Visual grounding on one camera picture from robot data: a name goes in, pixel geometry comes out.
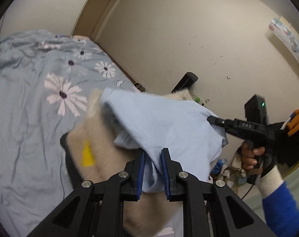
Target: bedsheet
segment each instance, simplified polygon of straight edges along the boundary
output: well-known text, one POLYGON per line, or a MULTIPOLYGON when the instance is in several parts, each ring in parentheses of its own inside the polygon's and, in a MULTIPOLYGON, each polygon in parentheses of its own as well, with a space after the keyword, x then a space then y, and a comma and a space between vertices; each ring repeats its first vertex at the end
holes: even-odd
POLYGON ((0 222, 24 237, 72 191, 59 140, 93 88, 133 84, 89 39, 45 30, 0 41, 0 222))

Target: orange cloth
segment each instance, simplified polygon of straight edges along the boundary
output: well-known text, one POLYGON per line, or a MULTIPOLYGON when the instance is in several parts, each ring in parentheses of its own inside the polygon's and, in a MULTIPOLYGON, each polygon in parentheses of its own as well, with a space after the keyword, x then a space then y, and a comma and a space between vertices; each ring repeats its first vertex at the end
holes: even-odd
POLYGON ((293 135, 299 130, 299 109, 294 111, 296 116, 291 120, 291 122, 287 123, 287 127, 289 128, 288 136, 293 135))

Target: power strip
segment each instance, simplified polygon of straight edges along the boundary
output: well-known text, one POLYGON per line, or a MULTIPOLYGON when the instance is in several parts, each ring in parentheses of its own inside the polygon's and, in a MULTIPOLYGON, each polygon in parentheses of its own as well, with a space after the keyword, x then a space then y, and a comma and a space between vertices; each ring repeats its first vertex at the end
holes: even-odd
POLYGON ((189 90, 189 93, 191 95, 191 97, 193 98, 193 100, 200 104, 201 106, 204 106, 209 102, 209 99, 204 99, 201 96, 197 95, 194 91, 189 90))

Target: blue sleeve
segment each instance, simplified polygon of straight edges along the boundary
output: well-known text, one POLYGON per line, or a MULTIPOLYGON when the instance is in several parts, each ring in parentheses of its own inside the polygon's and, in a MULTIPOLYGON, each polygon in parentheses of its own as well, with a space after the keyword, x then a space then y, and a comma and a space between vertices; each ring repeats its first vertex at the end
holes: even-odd
POLYGON ((263 209, 268 227, 278 237, 294 237, 299 231, 299 211, 286 183, 263 199, 263 209))

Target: white flower print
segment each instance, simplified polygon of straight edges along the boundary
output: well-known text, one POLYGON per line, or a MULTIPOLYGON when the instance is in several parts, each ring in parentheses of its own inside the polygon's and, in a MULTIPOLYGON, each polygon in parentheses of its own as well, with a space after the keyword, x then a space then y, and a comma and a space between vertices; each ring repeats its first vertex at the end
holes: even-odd
POLYGON ((60 44, 49 44, 46 42, 42 42, 38 46, 39 49, 45 49, 45 50, 53 50, 53 49, 60 49, 61 45, 60 44))
POLYGON ((88 70, 83 67, 83 66, 80 66, 78 64, 78 61, 75 61, 75 60, 68 60, 66 59, 65 60, 65 63, 62 64, 62 67, 63 68, 67 68, 66 69, 66 73, 67 74, 70 74, 70 73, 75 73, 75 74, 79 74, 79 75, 87 75, 87 72, 88 70))
POLYGON ((49 104, 59 102, 57 114, 65 115, 65 103, 75 117, 80 116, 77 107, 86 111, 87 98, 77 94, 81 92, 79 86, 71 87, 70 81, 66 80, 64 82, 63 77, 48 73, 44 81, 44 87, 54 91, 54 94, 49 95, 46 99, 49 104))
POLYGON ((124 83, 124 80, 119 80, 118 82, 117 82, 117 87, 121 87, 121 84, 123 84, 124 83))
POLYGON ((73 37, 73 40, 75 42, 80 42, 83 44, 83 46, 85 46, 87 44, 87 41, 89 40, 89 38, 77 38, 77 37, 73 37))
POLYGON ((104 54, 104 53, 105 53, 99 46, 96 46, 96 47, 94 47, 93 49, 96 50, 97 53, 101 53, 101 54, 104 54))
POLYGON ((95 69, 99 71, 99 73, 103 73, 103 78, 114 78, 115 77, 115 69, 112 68, 115 64, 112 62, 111 64, 108 62, 100 61, 100 63, 96 63, 95 69))
POLYGON ((79 49, 74 49, 74 56, 76 58, 82 59, 82 60, 89 60, 92 57, 92 53, 88 52, 86 50, 79 50, 79 49))

